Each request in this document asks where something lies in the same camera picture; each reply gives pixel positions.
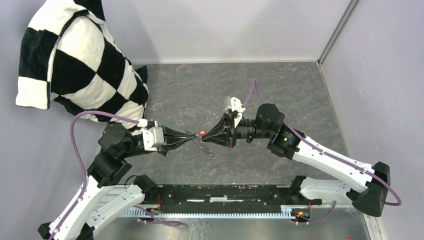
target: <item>gray marble floor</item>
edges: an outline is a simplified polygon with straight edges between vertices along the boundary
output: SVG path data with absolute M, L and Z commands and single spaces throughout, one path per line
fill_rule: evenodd
M 312 62 L 149 65 L 146 117 L 177 131 L 211 129 L 223 114 L 223 99 L 231 96 L 243 102 L 253 78 L 266 100 L 295 128 L 345 154 L 329 94 Z M 244 116 L 254 119 L 260 104 L 254 94 Z M 154 153 L 128 158 L 132 169 L 127 176 L 147 174 L 157 184 L 289 184 L 296 175 L 332 178 L 273 155 L 267 143 L 239 141 L 233 149 L 208 143 L 214 154 L 210 158 L 196 142 L 188 142 L 170 157 Z

